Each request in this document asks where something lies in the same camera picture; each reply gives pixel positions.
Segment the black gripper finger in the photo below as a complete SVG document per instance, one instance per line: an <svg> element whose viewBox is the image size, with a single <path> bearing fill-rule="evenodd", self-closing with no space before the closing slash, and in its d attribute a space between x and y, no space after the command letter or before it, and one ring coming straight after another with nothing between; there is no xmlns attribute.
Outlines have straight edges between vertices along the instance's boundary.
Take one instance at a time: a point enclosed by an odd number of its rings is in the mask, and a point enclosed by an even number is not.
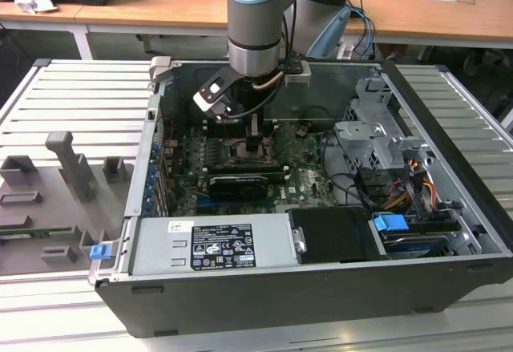
<svg viewBox="0 0 513 352"><path fill-rule="evenodd" d="M251 114L247 126L247 150L257 152L262 141L262 118L258 113Z"/></svg>

